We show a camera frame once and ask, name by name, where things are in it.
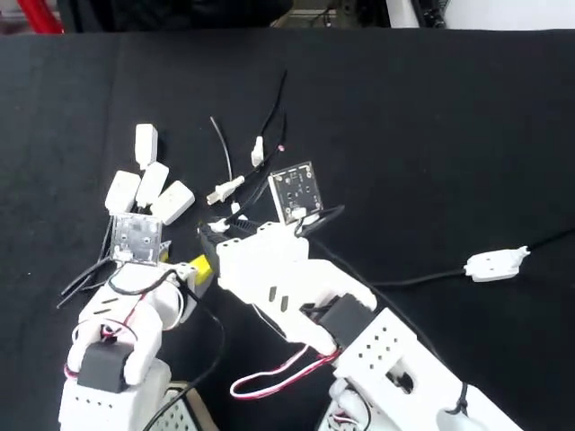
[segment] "black wire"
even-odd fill
[[[403,312],[403,310],[401,308],[399,308],[388,295],[386,295],[383,292],[380,292],[375,287],[373,287],[343,257],[341,257],[340,255],[336,254],[335,252],[331,251],[325,244],[323,244],[322,242],[318,241],[315,238],[313,238],[311,241],[312,241],[312,244],[317,246],[319,249],[321,249],[328,258],[339,263],[339,265],[337,265],[337,263],[336,263],[336,265],[339,266],[341,270],[347,272],[352,277],[356,278],[357,281],[362,283],[375,296],[377,296],[380,300],[382,300],[389,307],[389,309],[392,312],[394,312],[402,320],[404,320],[407,323],[407,325],[413,330],[413,332],[415,332],[417,334],[417,337],[418,337],[418,339],[420,339],[421,344],[423,344],[438,359],[439,362],[441,362],[442,364],[445,364],[445,361],[443,360],[443,358],[441,357],[439,352],[435,349],[435,346],[433,345],[431,339],[429,339],[429,337],[427,335],[425,335],[425,332],[423,332],[420,329],[420,327],[417,326],[417,324],[412,319],[410,319],[410,317],[407,314],[405,314]]]
[[[194,292],[192,292],[191,290],[187,291],[188,295],[190,295],[192,297],[192,299],[194,301],[196,301],[196,303],[198,305],[200,305],[201,307],[204,308],[204,310],[208,313],[210,319],[212,321],[214,321],[214,323],[218,326],[218,328],[220,329],[222,338],[220,341],[220,345],[219,345],[219,349],[217,351],[217,355],[214,358],[214,361],[212,362],[212,364],[209,366],[209,368],[204,371],[202,374],[200,374],[198,377],[196,377],[193,381],[191,381],[190,383],[188,383],[186,386],[183,387],[183,389],[170,401],[168,401],[166,404],[164,404],[164,406],[159,409],[157,411],[157,413],[155,413],[155,415],[148,421],[146,427],[144,428],[143,431],[150,431],[152,429],[152,427],[154,426],[155,422],[157,422],[157,420],[171,407],[173,406],[178,400],[181,400],[182,398],[184,398],[186,396],[186,394],[191,391],[192,389],[194,389],[196,386],[198,386],[203,380],[205,380],[219,365],[219,363],[222,360],[222,356],[224,355],[224,350],[226,347],[226,330],[224,329],[224,325],[222,324],[222,322],[218,319],[218,317],[209,309],[209,307],[206,306],[206,304],[203,302],[202,299],[200,299]]]
[[[176,280],[178,281],[178,283],[180,283],[180,285],[182,285],[182,286],[185,285],[185,282],[178,276],[178,271],[176,271],[174,268],[170,268],[167,271],[165,271],[154,283],[152,283],[148,287],[144,287],[144,288],[139,289],[139,290],[124,290],[124,289],[121,289],[121,288],[117,287],[116,285],[114,285],[114,283],[111,281],[114,277],[116,277],[118,275],[118,273],[121,271],[122,268],[123,267],[119,267],[118,270],[116,270],[116,272],[114,272],[114,274],[112,274],[110,279],[108,280],[108,284],[110,285],[110,289],[113,290],[114,292],[116,292],[117,294],[120,294],[120,295],[129,295],[129,296],[145,295],[149,292],[152,292],[153,290],[156,290],[159,286],[161,286],[162,283],[171,274],[175,274]]]
[[[271,110],[268,113],[268,116],[266,117],[266,119],[263,121],[263,124],[261,125],[260,134],[258,136],[263,136],[263,134],[266,131],[266,128],[268,128],[268,125],[271,122],[271,119],[273,118],[274,114],[276,113],[276,110],[278,110],[279,102],[281,100],[281,93],[284,89],[284,83],[286,82],[287,76],[288,76],[288,70],[284,69],[282,74],[281,74],[281,78],[279,79],[278,89],[276,91],[276,99],[274,100],[273,105],[271,105]]]
[[[94,290],[94,289],[97,289],[98,287],[104,286],[107,282],[108,282],[108,280],[103,280],[103,281],[99,281],[98,283],[94,283],[93,285],[82,286],[82,289],[80,289],[80,290],[82,292],[87,292],[88,290]]]
[[[227,163],[227,174],[231,181],[234,179],[234,170],[232,169],[232,159],[230,158],[230,149],[227,145],[226,137],[224,136],[224,132],[222,132],[221,127],[217,124],[216,119],[214,117],[210,117],[209,119],[214,125],[214,129],[216,130],[217,137],[219,137],[220,144],[224,148],[224,155],[226,156]]]
[[[309,234],[313,233],[314,231],[318,230],[326,223],[329,223],[331,220],[337,218],[338,216],[343,213],[345,210],[345,205],[338,205],[334,208],[323,209],[322,211],[316,213],[320,216],[315,222],[311,223],[308,226],[304,226],[303,223],[301,225],[301,232],[297,233],[296,229],[296,237],[307,237]]]
[[[109,251],[109,240],[111,239],[111,227],[112,227],[113,217],[110,217],[108,220],[108,225],[106,226],[106,231],[104,233],[104,237],[102,239],[102,244],[100,245],[100,253],[98,254],[98,261],[104,259],[104,257],[108,254]],[[92,290],[96,285],[90,285],[93,282],[94,278],[96,277],[98,271],[94,271],[89,274],[82,282],[80,283],[79,287],[80,290]]]
[[[110,263],[110,262],[111,262],[110,256],[107,258],[104,258],[102,260],[98,260],[91,267],[86,269],[82,274],[80,274],[78,277],[76,277],[74,280],[72,280],[72,282],[68,286],[66,286],[64,288],[64,290],[62,291],[61,295],[62,296],[66,295],[66,297],[64,299],[62,299],[62,301],[59,302],[59,304],[56,306],[56,308],[58,308],[58,309],[62,308],[64,305],[66,305],[68,303],[68,301],[70,301],[78,292],[80,292],[82,290],[82,287],[84,287],[84,286],[78,285],[78,283],[81,280],[83,280],[85,277],[89,276],[90,274],[92,274],[93,272],[97,271],[98,269],[100,269],[101,267],[103,267],[104,265],[106,265],[107,263]]]
[[[327,27],[326,25],[326,20],[325,17],[328,16],[329,17],[329,13],[332,9],[335,8],[334,2],[330,1],[330,3],[328,3],[328,5],[325,7],[325,9],[323,9],[323,11],[319,12],[314,18],[312,18],[309,22],[309,26],[310,27],[314,27],[315,22],[317,20],[319,20],[320,18],[323,18],[323,27]]]
[[[240,209],[236,211],[234,214],[231,214],[225,220],[226,224],[233,223],[235,220],[239,218],[239,216],[242,216],[248,209],[250,209],[250,207],[252,207],[261,198],[261,195],[268,187],[268,176],[270,175],[271,172],[272,162],[278,156],[280,151],[283,151],[283,144],[286,142],[287,130],[288,130],[288,116],[286,115],[286,113],[284,113],[284,115],[282,116],[281,133],[279,141],[276,144],[274,150],[271,153],[269,153],[263,160],[263,162],[261,162],[258,165],[259,168],[262,167],[261,169],[262,174],[260,177],[260,181],[257,183],[252,194],[240,206]]]
[[[417,285],[422,285],[430,281],[440,280],[444,278],[461,277],[465,275],[464,269],[454,269],[452,271],[438,272],[436,274],[429,274],[428,276],[408,278],[406,280],[396,280],[396,281],[376,281],[371,282],[371,286],[385,288],[385,289],[395,289],[401,287],[412,287]]]
[[[356,395],[358,395],[359,399],[361,400],[361,402],[363,402],[363,405],[366,408],[367,411],[367,424],[366,427],[363,428],[363,431],[367,431],[369,429],[369,427],[371,426],[371,409],[369,408],[369,403],[367,402],[367,400],[364,398],[363,395],[361,395],[354,387],[349,387],[348,391],[351,392],[355,392]]]
[[[457,413],[463,413],[467,416],[467,389],[468,384],[462,382],[461,384],[461,394],[459,395],[459,399],[457,400],[456,407],[453,410],[449,410],[447,413],[450,415],[456,415]]]
[[[558,233],[555,233],[553,235],[542,238],[539,241],[533,242],[531,245],[527,245],[527,249],[529,251],[534,251],[534,250],[540,249],[541,247],[544,247],[547,244],[562,240],[566,236],[569,236],[573,233],[575,233],[575,227],[565,229],[565,230],[560,231]]]

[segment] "circuit board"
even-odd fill
[[[162,222],[143,214],[114,215],[110,250],[116,260],[157,265],[162,242]]]
[[[273,172],[268,181],[279,221],[283,224],[293,223],[323,210],[311,162]]]

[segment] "yellow component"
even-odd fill
[[[205,254],[202,254],[191,261],[190,265],[198,270],[198,274],[196,274],[196,286],[201,285],[209,276],[212,275],[212,268],[209,266],[208,259],[206,259]]]

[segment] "white plug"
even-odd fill
[[[169,172],[170,169],[159,162],[153,162],[147,167],[136,194],[136,202],[140,208],[145,208],[158,199]]]
[[[497,250],[476,254],[464,266],[465,274],[473,281],[485,282],[513,278],[525,256],[530,253],[526,246],[516,250]]]
[[[127,213],[134,206],[140,177],[135,173],[117,171],[104,205],[110,213]]]
[[[143,171],[155,162],[158,154],[158,131],[152,124],[136,125],[136,162]]]
[[[263,136],[255,138],[255,145],[252,150],[252,166],[255,168],[263,162]]]
[[[150,211],[166,225],[172,223],[196,201],[190,189],[175,181],[150,207]]]
[[[208,205],[214,205],[216,202],[224,202],[244,181],[245,178],[240,175],[224,184],[218,184],[216,189],[208,195]]]

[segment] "black table surface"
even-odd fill
[[[369,279],[415,277],[575,224],[574,46],[569,31],[0,39],[2,429],[58,429],[62,365],[87,297],[60,312],[55,304],[97,254],[114,172],[137,172],[138,122],[157,125],[171,179],[197,193],[164,233],[174,261],[192,258],[201,253],[198,221],[226,211],[203,203],[226,179],[208,117],[220,118],[235,168],[247,172],[286,67],[278,167],[311,160],[324,203],[346,206],[318,237]],[[269,196],[251,212],[274,214]],[[453,279],[393,297],[453,372],[525,430],[574,429],[574,251],[566,238],[534,252],[514,279]],[[200,387],[221,429],[313,429],[332,370],[266,400],[232,400],[231,381],[278,365],[297,346],[218,287],[207,300],[228,328],[224,361]],[[197,311],[164,334],[160,357],[174,379],[189,380],[217,343]]]

